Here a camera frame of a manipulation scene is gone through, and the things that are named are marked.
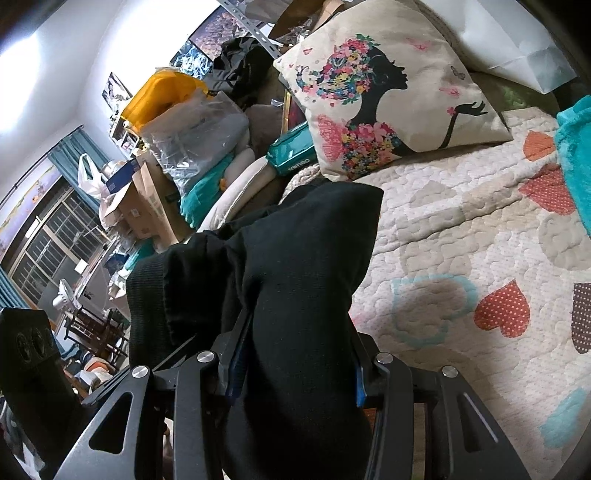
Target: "floral design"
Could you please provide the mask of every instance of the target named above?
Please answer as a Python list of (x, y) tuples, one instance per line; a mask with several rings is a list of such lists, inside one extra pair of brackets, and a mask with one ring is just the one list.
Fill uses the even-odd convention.
[(351, 180), (399, 158), (394, 148), (402, 141), (387, 123), (338, 125), (328, 116), (320, 115), (318, 124), (325, 140), (323, 151), (327, 160), (334, 162), (343, 158), (343, 171)]
[(368, 51), (379, 44), (358, 34), (334, 48), (321, 70), (310, 70), (311, 83), (304, 80), (307, 66), (296, 67), (296, 83), (303, 92), (322, 99), (340, 100), (343, 105), (357, 101), (371, 88), (373, 70)]
[(342, 141), (343, 170), (350, 179), (367, 175), (398, 158), (393, 148), (401, 144), (396, 132), (383, 122), (349, 125)]

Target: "teal blanket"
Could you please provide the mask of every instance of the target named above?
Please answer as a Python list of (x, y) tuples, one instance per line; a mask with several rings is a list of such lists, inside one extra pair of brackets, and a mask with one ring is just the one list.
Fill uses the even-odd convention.
[(591, 235), (591, 96), (556, 116), (554, 143), (562, 160), (564, 181), (581, 221)]

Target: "silver screw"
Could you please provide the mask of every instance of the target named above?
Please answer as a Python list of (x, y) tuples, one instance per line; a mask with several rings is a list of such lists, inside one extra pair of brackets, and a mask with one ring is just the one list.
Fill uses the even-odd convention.
[(204, 352), (201, 352), (197, 355), (197, 361), (202, 364), (208, 364), (213, 359), (215, 359), (215, 357), (216, 357), (215, 353), (210, 352), (209, 350), (205, 350)]
[(457, 377), (457, 368), (452, 367), (451, 365), (446, 365), (441, 369), (441, 373), (444, 377), (447, 378), (456, 378)]
[(388, 365), (394, 362), (394, 356), (388, 352), (380, 352), (375, 356), (379, 364)]
[(134, 378), (144, 378), (146, 375), (148, 375), (148, 372), (148, 367), (145, 365), (140, 365), (134, 368), (134, 370), (131, 372), (131, 376)]

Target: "bed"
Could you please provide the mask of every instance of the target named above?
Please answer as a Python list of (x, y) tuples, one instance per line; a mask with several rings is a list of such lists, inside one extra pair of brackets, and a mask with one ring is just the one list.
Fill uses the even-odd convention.
[[(556, 120), (535, 107), (503, 116), (510, 142), (357, 180), (384, 199), (350, 316), (408, 365), (456, 366), (545, 480), (591, 419), (591, 240), (564, 185)], [(305, 168), (286, 193), (318, 174)]]

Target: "window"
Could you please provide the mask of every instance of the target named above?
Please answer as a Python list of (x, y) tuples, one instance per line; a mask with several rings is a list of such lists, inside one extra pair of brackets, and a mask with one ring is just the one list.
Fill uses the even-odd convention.
[(80, 278), (76, 265), (90, 259), (107, 240), (97, 214), (65, 181), (47, 196), (49, 202), (35, 211), (21, 229), (9, 276), (22, 292), (49, 318), (59, 315), (53, 308), (60, 280), (72, 287)]

